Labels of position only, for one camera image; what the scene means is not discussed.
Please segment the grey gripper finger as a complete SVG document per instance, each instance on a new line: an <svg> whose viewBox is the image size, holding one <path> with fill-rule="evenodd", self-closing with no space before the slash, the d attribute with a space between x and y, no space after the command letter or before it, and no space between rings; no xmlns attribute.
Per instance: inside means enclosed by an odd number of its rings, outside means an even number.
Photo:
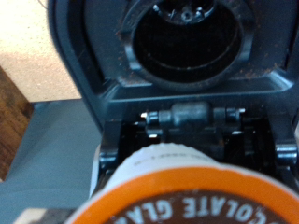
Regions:
<svg viewBox="0 0 299 224"><path fill-rule="evenodd" d="M64 224L74 209L27 208L13 224Z"/></svg>

